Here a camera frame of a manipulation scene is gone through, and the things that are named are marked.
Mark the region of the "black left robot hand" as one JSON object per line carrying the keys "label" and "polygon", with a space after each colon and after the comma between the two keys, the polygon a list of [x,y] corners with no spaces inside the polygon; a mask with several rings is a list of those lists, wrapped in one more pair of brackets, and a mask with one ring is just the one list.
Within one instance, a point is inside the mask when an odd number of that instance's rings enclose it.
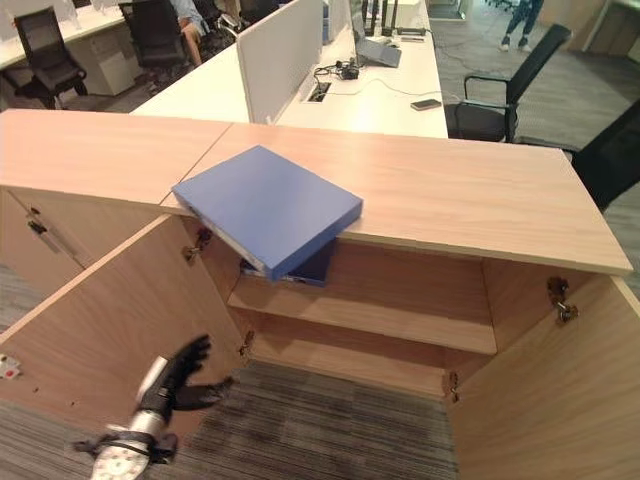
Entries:
{"label": "black left robot hand", "polygon": [[189,378],[203,368],[211,348],[208,334],[194,338],[162,367],[141,395],[135,412],[149,411],[169,422],[174,411],[209,408],[223,399],[234,385],[232,376],[215,384],[189,384]]}

